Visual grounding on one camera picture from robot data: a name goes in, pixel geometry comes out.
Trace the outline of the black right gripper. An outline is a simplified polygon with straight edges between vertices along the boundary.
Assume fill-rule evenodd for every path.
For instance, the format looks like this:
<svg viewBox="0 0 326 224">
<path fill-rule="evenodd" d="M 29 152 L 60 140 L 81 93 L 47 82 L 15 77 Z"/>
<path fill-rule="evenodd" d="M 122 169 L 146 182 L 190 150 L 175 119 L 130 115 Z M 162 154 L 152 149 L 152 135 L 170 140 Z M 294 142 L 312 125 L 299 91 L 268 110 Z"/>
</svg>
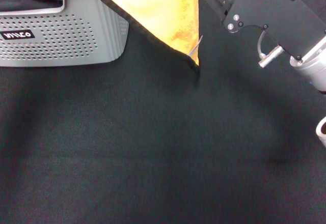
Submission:
<svg viewBox="0 0 326 224">
<path fill-rule="evenodd" d="M 325 22 L 302 0 L 205 0 L 231 33 L 256 26 L 305 61 L 325 44 Z"/>
</svg>

